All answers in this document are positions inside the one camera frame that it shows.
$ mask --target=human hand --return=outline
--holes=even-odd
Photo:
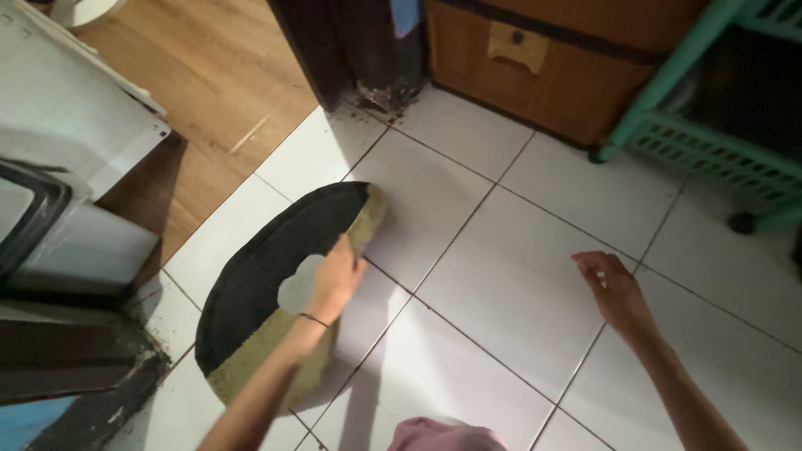
[[[601,316],[630,346],[660,338],[638,281],[617,256],[597,250],[574,254],[571,258],[593,291]]]
[[[354,295],[367,267],[364,258],[355,258],[345,234],[329,251],[314,278],[314,296],[306,313],[332,324]]]

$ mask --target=floor tile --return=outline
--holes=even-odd
[[[394,130],[348,180],[375,183],[390,211],[365,255],[410,291],[490,190],[490,181]]]
[[[549,419],[532,451],[611,451],[560,409]]]
[[[571,260],[586,250],[612,252],[496,187],[418,296],[556,402],[603,323]]]
[[[223,266],[290,202],[259,177],[248,177],[170,258],[164,270],[203,308]]]
[[[195,350],[178,364],[145,408],[123,426],[107,451],[195,449],[225,406],[206,384],[195,363]],[[293,451],[307,430],[295,416],[280,416],[260,449]]]
[[[533,130],[434,87],[395,121],[395,128],[497,181]]]
[[[320,388],[292,406],[305,425],[314,426],[410,297],[368,264],[362,285],[340,318],[337,343]]]
[[[328,449],[385,451],[400,421],[429,416],[529,451],[552,407],[413,298],[312,430]]]
[[[256,174],[297,201],[342,180],[385,130],[385,124],[349,104],[341,104],[333,113],[318,106]]]
[[[678,179],[624,152],[603,165],[537,133],[501,184],[640,259],[679,191]]]
[[[164,271],[140,288],[125,311],[144,325],[172,362],[195,343],[201,313]]]
[[[790,255],[795,230],[738,235],[737,210],[696,185],[685,190],[644,263],[802,351],[802,282]]]
[[[312,434],[307,434],[295,451],[328,451]]]
[[[643,294],[688,372],[750,449],[802,445],[802,356],[651,270]],[[609,326],[561,403],[617,451],[683,449],[646,371]]]

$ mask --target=wooden floor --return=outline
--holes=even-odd
[[[98,202],[161,235],[142,283],[317,100],[265,0],[129,0],[78,37],[149,90],[189,141],[152,152]]]

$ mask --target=black wristband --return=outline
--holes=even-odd
[[[328,327],[329,327],[329,325],[328,325],[328,324],[324,323],[324,322],[323,322],[323,321],[321,321],[320,319],[317,319],[317,318],[313,317],[312,315],[310,315],[310,314],[308,314],[308,313],[306,313],[306,312],[301,312],[301,313],[299,313],[299,314],[298,314],[298,316],[302,316],[302,317],[304,317],[304,318],[311,319],[312,321],[315,321],[315,322],[317,322],[317,323],[320,323],[320,324],[321,324],[323,327],[325,327],[325,328],[328,328]]]

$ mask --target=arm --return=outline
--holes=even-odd
[[[345,235],[318,268],[314,297],[306,313],[332,324],[356,291],[367,263],[354,259]],[[199,451],[257,449],[278,413],[304,358],[312,352],[326,327],[299,317],[287,335],[240,390],[217,420]]]
[[[685,449],[747,451],[660,335],[638,281],[618,257],[585,252],[572,258],[593,291],[601,315],[630,345],[649,373]]]

